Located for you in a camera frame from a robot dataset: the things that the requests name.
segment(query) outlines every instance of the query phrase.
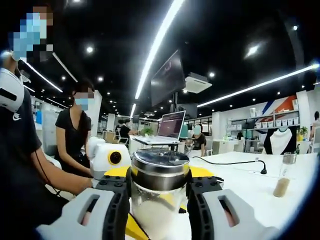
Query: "television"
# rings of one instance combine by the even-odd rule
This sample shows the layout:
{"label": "television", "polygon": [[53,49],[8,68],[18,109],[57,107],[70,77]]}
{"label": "television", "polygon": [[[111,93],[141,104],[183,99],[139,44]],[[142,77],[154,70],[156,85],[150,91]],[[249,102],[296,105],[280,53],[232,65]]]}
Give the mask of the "television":
{"label": "television", "polygon": [[161,103],[186,87],[180,52],[177,50],[151,79],[151,105]]}

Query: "glass bottle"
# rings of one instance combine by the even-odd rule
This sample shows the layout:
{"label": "glass bottle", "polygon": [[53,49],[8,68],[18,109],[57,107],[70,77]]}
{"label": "glass bottle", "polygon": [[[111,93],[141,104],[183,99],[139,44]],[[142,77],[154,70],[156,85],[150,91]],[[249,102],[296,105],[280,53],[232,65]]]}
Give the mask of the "glass bottle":
{"label": "glass bottle", "polygon": [[290,180],[292,178],[291,172],[295,167],[297,154],[286,152],[282,158],[282,166],[278,177],[278,182],[273,191],[273,195],[278,198],[282,198],[288,189]]}

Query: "desk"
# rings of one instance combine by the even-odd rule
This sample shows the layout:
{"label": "desk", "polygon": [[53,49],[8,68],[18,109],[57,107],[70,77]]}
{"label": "desk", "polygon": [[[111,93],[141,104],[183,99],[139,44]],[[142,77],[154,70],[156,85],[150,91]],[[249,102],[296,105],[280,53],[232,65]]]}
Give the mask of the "desk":
{"label": "desk", "polygon": [[[262,159],[261,154],[228,152],[225,154],[204,157],[216,163],[232,163]],[[231,189],[254,209],[256,219],[266,227],[281,230],[300,209],[309,188],[312,187],[314,174],[318,168],[316,154],[297,156],[293,169],[296,178],[291,180],[286,195],[282,198],[273,196],[282,165],[282,155],[264,155],[267,174],[261,175],[262,163],[239,165],[212,165],[198,158],[190,160],[191,166],[203,167],[224,179],[224,189]],[[177,214],[168,240],[191,239],[191,228],[188,213]]]}

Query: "black t-shirt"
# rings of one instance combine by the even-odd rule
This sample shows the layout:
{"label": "black t-shirt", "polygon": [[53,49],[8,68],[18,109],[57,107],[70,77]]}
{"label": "black t-shirt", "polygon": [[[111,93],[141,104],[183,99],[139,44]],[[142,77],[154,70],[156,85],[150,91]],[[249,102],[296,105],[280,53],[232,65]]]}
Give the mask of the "black t-shirt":
{"label": "black t-shirt", "polygon": [[32,162],[31,153],[41,147],[41,142],[28,90],[24,89],[24,99],[16,113],[0,107],[0,116],[0,176],[5,193],[0,212],[5,222],[19,226],[19,231],[51,224],[61,215],[66,202],[59,202],[56,199],[62,198],[49,192]]}
{"label": "black t-shirt", "polygon": [[[91,130],[91,119],[90,117],[82,112],[79,127],[84,121],[84,126],[88,131]],[[70,117],[70,108],[65,109],[59,113],[58,119],[56,120],[55,125],[59,128],[65,130],[65,148],[66,152],[71,156],[75,157],[81,153],[81,147],[86,143],[87,135],[81,133],[80,128],[75,129],[71,117]]]}
{"label": "black t-shirt", "polygon": [[207,143],[206,136],[201,133],[201,135],[198,138],[195,138],[193,140],[193,150],[201,150],[201,145],[202,144],[206,145],[206,143]]}
{"label": "black t-shirt", "polygon": [[126,125],[122,125],[120,128],[120,137],[129,139],[129,132],[130,128],[128,128]]}

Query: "white headphones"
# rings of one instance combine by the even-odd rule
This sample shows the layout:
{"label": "white headphones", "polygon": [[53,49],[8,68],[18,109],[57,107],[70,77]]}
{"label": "white headphones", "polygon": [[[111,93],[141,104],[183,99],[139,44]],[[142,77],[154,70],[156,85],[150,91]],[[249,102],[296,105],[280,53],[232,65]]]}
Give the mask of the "white headphones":
{"label": "white headphones", "polygon": [[5,68],[0,69],[0,107],[15,113],[25,97],[23,82]]}

